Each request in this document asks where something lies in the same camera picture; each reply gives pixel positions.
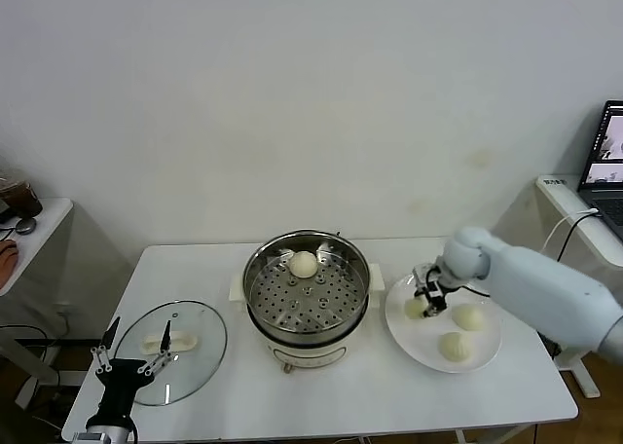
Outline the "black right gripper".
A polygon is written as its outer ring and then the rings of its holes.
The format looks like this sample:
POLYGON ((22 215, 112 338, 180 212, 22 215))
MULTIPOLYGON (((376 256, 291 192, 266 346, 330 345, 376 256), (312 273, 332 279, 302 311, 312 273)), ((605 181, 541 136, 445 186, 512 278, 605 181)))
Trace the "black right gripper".
POLYGON ((424 295, 427 301, 427 306, 421 313, 422 318, 436 317, 448 308, 446 292, 437 282, 437 278, 433 278, 439 275, 438 268, 430 267, 424 276, 424 284, 418 281, 415 285, 413 296, 419 298, 424 295))

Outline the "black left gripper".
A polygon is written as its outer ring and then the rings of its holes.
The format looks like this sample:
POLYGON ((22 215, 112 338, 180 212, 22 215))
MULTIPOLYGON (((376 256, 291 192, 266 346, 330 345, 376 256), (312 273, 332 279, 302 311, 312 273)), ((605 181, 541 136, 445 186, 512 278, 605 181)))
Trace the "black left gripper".
POLYGON ((112 359, 109 351, 113 345, 121 318, 117 316, 104 332, 99 345, 91 348, 96 364, 95 373, 104 385, 98 413, 110 417, 130 414, 137 392, 147 386, 146 375, 158 375, 170 362, 170 322, 166 324, 159 350, 150 361, 140 359, 112 359))

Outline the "person's hand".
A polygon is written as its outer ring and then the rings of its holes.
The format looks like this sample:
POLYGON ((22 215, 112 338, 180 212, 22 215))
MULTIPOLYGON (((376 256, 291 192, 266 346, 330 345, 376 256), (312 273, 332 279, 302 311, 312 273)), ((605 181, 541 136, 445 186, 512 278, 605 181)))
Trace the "person's hand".
POLYGON ((18 247, 14 240, 3 240, 0 250, 0 283, 4 285, 18 263, 18 247))

